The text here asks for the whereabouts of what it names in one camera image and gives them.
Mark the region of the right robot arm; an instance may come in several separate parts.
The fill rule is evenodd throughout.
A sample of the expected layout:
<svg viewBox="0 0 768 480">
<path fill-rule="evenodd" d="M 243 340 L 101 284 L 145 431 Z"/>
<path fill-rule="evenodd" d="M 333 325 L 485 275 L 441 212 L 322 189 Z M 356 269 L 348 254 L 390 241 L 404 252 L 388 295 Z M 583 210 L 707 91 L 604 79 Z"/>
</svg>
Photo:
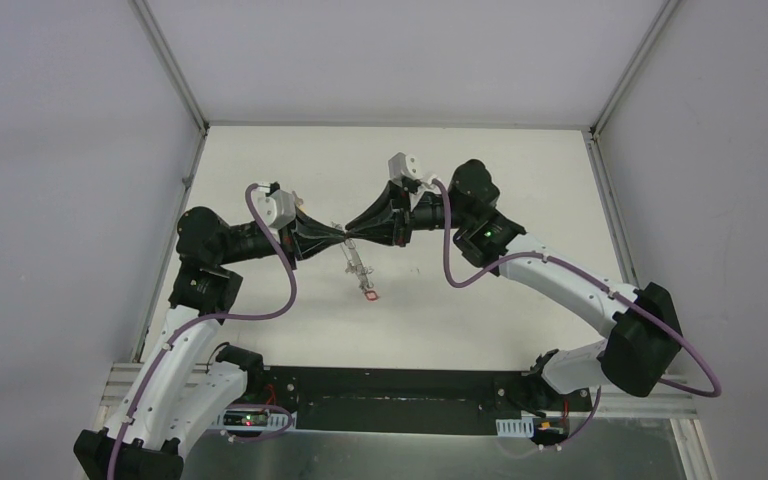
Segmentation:
<svg viewBox="0 0 768 480">
<path fill-rule="evenodd" d="M 422 175 L 402 153 L 388 162 L 379 198 L 350 221 L 347 234 L 385 246 L 407 245 L 414 232 L 444 229 L 444 252 L 457 248 L 478 268 L 530 287 L 590 325 L 600 341 L 551 350 L 524 373 L 521 388 L 536 407 L 555 408 L 582 388 L 613 385 L 648 396 L 681 350 L 680 325 L 669 292 L 599 277 L 563 258 L 496 207 L 500 196 L 483 162 L 458 166 L 448 187 Z"/>
</svg>

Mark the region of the perforated metal ring plate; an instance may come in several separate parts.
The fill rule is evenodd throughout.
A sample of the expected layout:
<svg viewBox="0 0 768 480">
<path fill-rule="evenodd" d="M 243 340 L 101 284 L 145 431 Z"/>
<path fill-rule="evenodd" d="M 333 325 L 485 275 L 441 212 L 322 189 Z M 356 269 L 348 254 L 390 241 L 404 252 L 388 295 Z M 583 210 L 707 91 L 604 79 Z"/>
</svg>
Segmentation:
<svg viewBox="0 0 768 480">
<path fill-rule="evenodd" d="M 371 274 L 374 272 L 374 269 L 363 263 L 363 260 L 359 251 L 357 250 L 357 246 L 354 241 L 346 237 L 340 248 L 346 259 L 345 272 L 356 277 L 358 280 L 359 289 L 363 295 L 365 291 L 375 291 L 374 283 L 370 278 Z"/>
</svg>

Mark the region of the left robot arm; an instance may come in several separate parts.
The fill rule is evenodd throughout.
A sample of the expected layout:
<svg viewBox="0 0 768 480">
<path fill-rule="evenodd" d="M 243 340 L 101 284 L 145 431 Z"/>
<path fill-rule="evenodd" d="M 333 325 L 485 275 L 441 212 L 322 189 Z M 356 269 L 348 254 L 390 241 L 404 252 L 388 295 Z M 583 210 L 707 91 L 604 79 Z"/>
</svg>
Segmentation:
<svg viewBox="0 0 768 480">
<path fill-rule="evenodd" d="M 181 265 L 158 341 L 117 410 L 98 431 L 84 430 L 73 451 L 90 479 L 178 479 L 201 436 L 234 401 L 257 402 L 265 390 L 261 355 L 221 348 L 206 377 L 185 386 L 224 321 L 243 282 L 228 265 L 275 255 L 291 273 L 345 239 L 343 231 L 292 207 L 268 207 L 259 222 L 230 225 L 207 207 L 177 224 Z"/>
</svg>

